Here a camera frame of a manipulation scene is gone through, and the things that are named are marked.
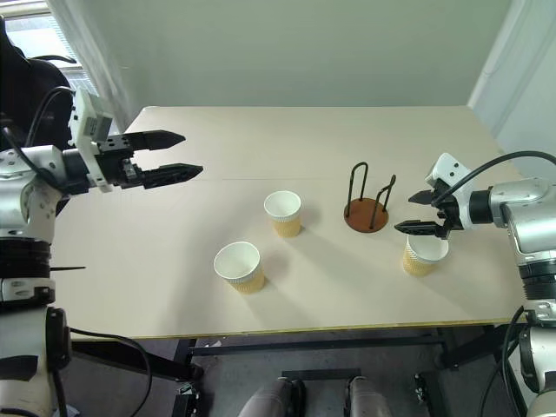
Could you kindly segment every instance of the white wall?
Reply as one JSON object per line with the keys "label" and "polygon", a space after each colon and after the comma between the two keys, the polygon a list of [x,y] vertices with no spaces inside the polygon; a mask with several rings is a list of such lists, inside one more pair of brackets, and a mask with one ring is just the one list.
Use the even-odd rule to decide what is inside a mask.
{"label": "white wall", "polygon": [[[516,0],[470,105],[505,152],[556,155],[556,2]],[[549,162],[523,158],[524,176],[556,180]]]}
{"label": "white wall", "polygon": [[130,119],[147,105],[465,104],[509,1],[49,3],[88,26],[123,86],[100,90]]}

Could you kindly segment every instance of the paper cup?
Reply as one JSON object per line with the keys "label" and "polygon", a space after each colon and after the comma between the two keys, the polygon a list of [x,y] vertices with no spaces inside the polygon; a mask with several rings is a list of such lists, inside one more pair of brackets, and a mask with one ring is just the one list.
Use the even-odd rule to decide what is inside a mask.
{"label": "paper cup", "polygon": [[403,268],[411,275],[432,272],[448,253],[448,241],[435,236],[408,235],[403,253]]}
{"label": "paper cup", "polygon": [[270,217],[276,233],[282,237],[294,237],[301,229],[301,198],[291,191],[276,191],[264,201],[264,209]]}
{"label": "paper cup", "polygon": [[241,293],[250,294],[264,286],[261,255],[249,242],[234,242],[216,254],[215,271]]}

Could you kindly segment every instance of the table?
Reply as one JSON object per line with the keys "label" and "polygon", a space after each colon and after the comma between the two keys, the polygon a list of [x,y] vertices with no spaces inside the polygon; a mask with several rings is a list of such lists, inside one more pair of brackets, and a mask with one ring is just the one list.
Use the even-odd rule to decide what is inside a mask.
{"label": "table", "polygon": [[[492,225],[453,232],[450,254],[424,278],[401,267],[406,237],[393,225],[435,219],[407,202],[440,153],[470,169],[500,154],[465,107],[157,108],[128,131],[166,129],[187,141],[138,152],[144,169],[204,166],[170,187],[92,190],[56,223],[56,304],[69,324],[135,338],[195,337],[337,328],[442,326],[507,321],[524,298],[505,231]],[[343,220],[351,168],[369,163],[366,195],[391,174],[390,221],[376,234]],[[490,169],[477,188],[518,178],[511,164]],[[356,194],[361,185],[358,176]],[[277,189],[301,196],[304,229],[274,234],[262,208]],[[265,288],[242,295],[215,276],[227,243],[261,251]]]}

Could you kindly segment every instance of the brown round base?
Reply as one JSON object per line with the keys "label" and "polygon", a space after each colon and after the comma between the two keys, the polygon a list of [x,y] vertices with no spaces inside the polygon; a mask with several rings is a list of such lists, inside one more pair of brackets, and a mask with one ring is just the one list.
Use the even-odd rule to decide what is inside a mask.
{"label": "brown round base", "polygon": [[349,204],[349,217],[346,216],[348,206],[344,208],[344,220],[353,230],[362,233],[378,232],[386,223],[388,223],[388,212],[382,211],[384,206],[379,203],[376,208],[376,217],[374,218],[374,228],[371,226],[371,217],[373,216],[375,201],[372,198],[356,198]]}

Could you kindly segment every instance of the floor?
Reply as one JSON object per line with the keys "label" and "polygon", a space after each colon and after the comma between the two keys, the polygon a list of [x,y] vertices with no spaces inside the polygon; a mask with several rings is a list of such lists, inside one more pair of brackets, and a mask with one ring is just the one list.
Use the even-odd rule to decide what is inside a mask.
{"label": "floor", "polygon": [[[477,328],[462,328],[460,338],[476,334]],[[307,341],[319,339],[417,335],[426,329],[322,332],[273,336],[235,336],[199,340],[198,346],[242,344],[267,341]],[[177,340],[143,341],[151,353],[173,358]],[[360,368],[387,399],[394,417],[427,417],[414,393],[414,375],[434,370],[438,347],[365,347],[296,352],[231,354],[195,358],[205,375],[202,379],[204,403],[201,415],[237,417],[250,395],[264,383],[286,370],[323,368]],[[494,362],[492,357],[467,364],[457,371],[443,371],[441,385],[451,417],[475,416],[480,394]],[[127,416],[140,400],[144,375],[131,373],[75,358],[63,371],[63,384],[69,404],[90,416]],[[307,417],[342,416],[345,381],[308,381]],[[175,393],[181,384],[154,379],[151,395],[139,416],[172,414]],[[511,415],[497,378],[489,396],[485,416]]]}

